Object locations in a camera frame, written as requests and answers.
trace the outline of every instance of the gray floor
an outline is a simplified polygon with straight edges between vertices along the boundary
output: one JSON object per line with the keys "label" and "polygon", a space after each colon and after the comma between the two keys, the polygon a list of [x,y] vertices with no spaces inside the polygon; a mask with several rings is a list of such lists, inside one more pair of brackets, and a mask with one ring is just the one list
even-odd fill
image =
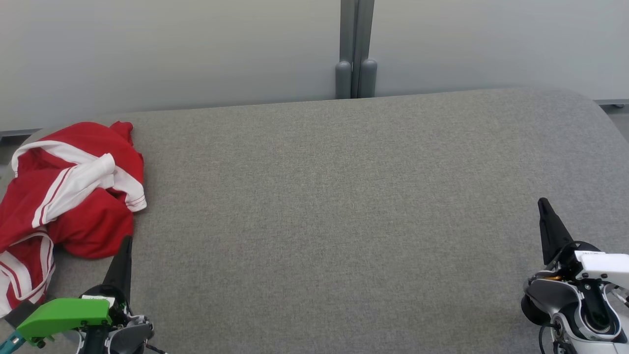
{"label": "gray floor", "polygon": [[[618,108],[611,105],[601,106],[610,116],[616,128],[629,142],[629,106]],[[27,136],[3,137],[0,139],[0,178],[6,166],[11,162],[13,152],[24,142]]]}

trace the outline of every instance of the red jacket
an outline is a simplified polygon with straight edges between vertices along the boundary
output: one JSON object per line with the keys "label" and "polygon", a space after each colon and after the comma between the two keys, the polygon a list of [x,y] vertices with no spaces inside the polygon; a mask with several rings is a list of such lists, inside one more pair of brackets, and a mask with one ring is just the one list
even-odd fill
{"label": "red jacket", "polygon": [[40,302],[55,270],[54,244],[79,257],[114,255],[147,206],[131,123],[84,122],[20,147],[0,203],[0,316]]}

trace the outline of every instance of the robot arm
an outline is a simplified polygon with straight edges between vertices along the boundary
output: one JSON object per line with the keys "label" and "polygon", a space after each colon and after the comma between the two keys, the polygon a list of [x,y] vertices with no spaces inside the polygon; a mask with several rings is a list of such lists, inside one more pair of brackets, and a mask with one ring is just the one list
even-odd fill
{"label": "robot arm", "polygon": [[153,324],[134,316],[129,305],[131,290],[131,237],[126,236],[114,256],[102,284],[79,299],[53,299],[42,305],[23,301],[5,320],[16,329],[0,354],[10,354],[23,343],[43,348],[52,335],[77,331],[77,354],[142,354],[149,345]]}
{"label": "robot arm", "polygon": [[623,330],[629,323],[607,298],[611,293],[627,303],[629,255],[574,241],[547,199],[538,206],[546,267],[525,282],[525,316],[553,327],[556,353],[629,353]]}

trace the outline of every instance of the gray fabric surface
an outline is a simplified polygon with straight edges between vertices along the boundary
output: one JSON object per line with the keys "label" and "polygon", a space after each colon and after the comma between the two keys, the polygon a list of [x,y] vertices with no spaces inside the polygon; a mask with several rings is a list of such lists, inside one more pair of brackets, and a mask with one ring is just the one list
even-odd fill
{"label": "gray fabric surface", "polygon": [[[135,125],[146,163],[131,303],[172,354],[536,353],[520,299],[542,266],[537,199],[575,239],[629,252],[629,144],[574,93],[99,122],[115,120]],[[79,295],[108,262],[57,253],[50,293]],[[73,353],[64,340],[45,352]]]}

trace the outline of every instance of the white stripe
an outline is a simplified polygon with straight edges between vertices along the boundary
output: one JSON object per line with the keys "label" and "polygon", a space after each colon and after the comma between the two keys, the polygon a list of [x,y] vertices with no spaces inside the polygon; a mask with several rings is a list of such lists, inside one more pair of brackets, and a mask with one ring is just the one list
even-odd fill
{"label": "white stripe", "polygon": [[0,317],[4,317],[11,312],[9,298],[6,295],[9,292],[10,287],[11,281],[9,280],[9,277],[3,277],[0,274]]}
{"label": "white stripe", "polygon": [[31,275],[28,273],[28,268],[19,261],[19,259],[15,258],[8,251],[0,254],[0,262],[4,263],[10,270],[13,270],[15,275],[18,277],[17,279],[13,278],[13,275],[9,270],[6,270],[9,278],[13,280],[13,286],[16,289],[15,296],[18,296],[18,282],[19,282],[19,291],[22,294],[31,292],[33,290],[33,284],[31,284]]}
{"label": "white stripe", "polygon": [[[74,164],[85,164],[97,159],[96,156],[65,142],[54,140],[36,141],[21,146],[13,154],[13,158],[11,159],[11,168],[15,172],[15,177],[18,176],[18,158],[29,149],[36,147],[41,147],[47,153]],[[132,212],[137,212],[147,207],[146,200],[140,201],[144,197],[144,188],[142,184],[118,166],[115,167],[114,171],[113,188],[126,193],[125,203]]]}
{"label": "white stripe", "polygon": [[47,267],[48,267],[48,277],[50,278],[50,276],[52,275],[52,272],[54,271],[54,266],[55,266],[55,260],[52,257],[52,250],[55,248],[54,243],[52,243],[52,240],[50,240],[50,248],[48,249],[48,256],[47,256]]}
{"label": "white stripe", "polygon": [[48,191],[46,192],[46,196],[44,197],[42,203],[40,204],[39,207],[37,207],[37,209],[35,209],[35,214],[33,216],[33,222],[31,223],[31,226],[33,228],[37,228],[40,226],[39,220],[40,220],[40,216],[42,216],[42,208],[48,204],[50,202],[50,200],[52,199],[52,196],[55,194],[55,190],[57,190],[57,187],[59,186],[59,184],[61,183],[61,180],[64,178],[65,172],[68,169],[64,169],[62,170],[59,175],[57,175],[57,178],[55,178],[55,181],[50,185],[50,187],[48,188]]}
{"label": "white stripe", "polygon": [[48,284],[50,283],[50,279],[52,278],[52,273],[55,271],[55,268],[53,267],[50,270],[50,273],[48,274],[47,278],[44,278],[44,280],[42,281],[41,284],[37,285],[37,287],[35,289],[33,289],[33,291],[29,292],[26,295],[23,295],[22,297],[18,298],[18,300],[26,300],[29,297],[30,298],[30,302],[35,303],[38,302],[42,296],[44,295],[44,293],[46,292],[46,289],[48,288]]}
{"label": "white stripe", "polygon": [[42,266],[42,276],[43,279],[46,279],[48,275],[48,271],[50,271],[50,264],[48,262],[48,255],[50,254],[52,249],[52,242],[49,238],[42,238],[42,245],[40,246],[40,264]]}
{"label": "white stripe", "polygon": [[9,247],[13,246],[14,244],[18,244],[18,243],[20,243],[20,242],[22,242],[22,241],[26,241],[27,239],[29,239],[29,238],[31,238],[31,237],[35,237],[35,236],[43,236],[43,237],[45,237],[45,238],[47,238],[47,239],[50,239],[50,237],[48,237],[48,234],[46,233],[46,232],[48,232],[48,231],[46,230],[46,228],[45,228],[45,227],[38,227],[37,229],[38,229],[38,230],[41,230],[41,232],[36,232],[36,233],[34,233],[34,234],[30,234],[30,235],[28,235],[28,236],[24,237],[23,239],[21,239],[21,240],[19,240],[19,241],[17,241],[17,242],[12,243]]}
{"label": "white stripe", "polygon": [[81,204],[96,188],[111,188],[115,162],[111,154],[105,154],[87,164],[74,166],[59,185],[57,193],[42,211],[42,223],[46,224],[59,215]]}

